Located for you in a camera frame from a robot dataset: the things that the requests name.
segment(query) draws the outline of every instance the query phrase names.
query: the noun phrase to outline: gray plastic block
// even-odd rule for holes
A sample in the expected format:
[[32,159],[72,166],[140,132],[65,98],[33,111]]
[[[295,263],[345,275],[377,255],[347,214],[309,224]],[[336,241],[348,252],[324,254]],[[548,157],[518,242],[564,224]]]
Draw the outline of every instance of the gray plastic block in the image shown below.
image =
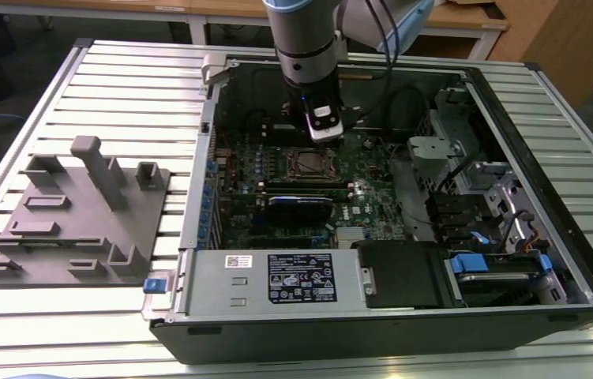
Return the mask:
[[148,262],[139,253],[136,246],[132,246],[128,255],[125,255],[120,248],[113,245],[111,253],[108,253],[108,266],[120,276],[133,276],[136,272],[148,270]]
[[124,209],[128,207],[125,196],[120,192],[120,185],[99,152],[101,144],[103,142],[96,137],[77,136],[72,143],[72,156],[83,161],[88,169],[88,176],[103,194],[111,209]]
[[71,201],[64,195],[32,196],[24,200],[28,209],[67,209]]
[[107,275],[107,269],[96,259],[69,259],[67,271],[77,278]]
[[12,235],[57,235],[60,226],[55,221],[13,221],[8,231]]
[[163,175],[155,162],[140,162],[137,165],[139,188],[143,191],[160,191],[164,188]]
[[23,269],[19,264],[11,260],[0,261],[0,278],[17,277],[19,271]]
[[64,166],[56,156],[35,156],[24,169],[24,174],[29,177],[33,185],[47,193],[57,188],[53,174],[64,171]]
[[156,163],[121,169],[99,145],[96,137],[73,142],[87,168],[32,157],[35,179],[0,234],[0,284],[141,285],[169,171]]

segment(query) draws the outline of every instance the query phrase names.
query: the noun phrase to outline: wooden cabinet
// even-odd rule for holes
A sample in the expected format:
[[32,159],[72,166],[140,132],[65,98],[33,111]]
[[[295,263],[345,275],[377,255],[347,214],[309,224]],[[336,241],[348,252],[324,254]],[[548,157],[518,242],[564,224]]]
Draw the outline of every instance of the wooden cabinet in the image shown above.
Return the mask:
[[496,0],[509,19],[489,60],[536,62],[573,107],[593,92],[593,0]]

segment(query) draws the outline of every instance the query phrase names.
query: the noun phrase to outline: label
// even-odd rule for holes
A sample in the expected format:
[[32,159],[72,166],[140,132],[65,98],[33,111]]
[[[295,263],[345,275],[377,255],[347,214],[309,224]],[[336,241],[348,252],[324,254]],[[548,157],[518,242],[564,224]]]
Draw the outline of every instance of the label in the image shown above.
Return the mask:
[[494,25],[494,24],[482,24],[481,28],[482,29],[500,29],[500,30],[506,29],[506,27],[504,25]]
[[169,12],[183,12],[184,8],[179,6],[156,6],[156,10],[167,10]]
[[225,268],[251,268],[252,256],[251,255],[227,255],[225,256]]
[[335,302],[331,254],[268,255],[268,300],[273,304]]
[[328,105],[315,108],[315,117],[327,117],[331,114],[331,107]]

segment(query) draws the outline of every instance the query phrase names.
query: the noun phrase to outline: power supply label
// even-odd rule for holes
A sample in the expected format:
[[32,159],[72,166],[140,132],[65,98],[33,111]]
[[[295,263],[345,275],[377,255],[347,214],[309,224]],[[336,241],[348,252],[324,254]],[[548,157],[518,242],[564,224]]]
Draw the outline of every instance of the power supply label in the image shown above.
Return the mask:
[[268,299],[273,304],[335,302],[331,254],[268,255]]

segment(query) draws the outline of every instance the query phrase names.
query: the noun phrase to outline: slotted metal surface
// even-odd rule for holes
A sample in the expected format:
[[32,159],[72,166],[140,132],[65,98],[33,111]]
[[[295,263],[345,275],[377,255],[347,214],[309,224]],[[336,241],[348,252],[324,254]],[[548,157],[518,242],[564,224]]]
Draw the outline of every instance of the slotted metal surface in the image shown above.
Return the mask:
[[[97,135],[104,140],[103,153],[119,156],[123,167],[135,167],[141,159],[156,160],[175,174],[152,275],[175,267],[204,101],[199,94],[203,56],[213,51],[272,55],[260,49],[229,49],[96,41],[89,49],[73,50],[9,152],[12,166],[8,159],[3,163],[0,231],[28,186],[28,178],[17,173],[28,156],[61,154],[64,164],[80,165],[68,154],[71,141],[79,134]],[[383,59],[361,54],[351,58]],[[404,61],[481,69],[593,246],[593,136],[541,75],[513,63]],[[0,290],[0,377],[25,373],[64,377],[593,377],[593,328],[556,333],[514,351],[288,365],[184,366],[148,331],[140,315],[143,301],[140,288]],[[156,308],[168,307],[167,296],[156,296],[153,302]]]

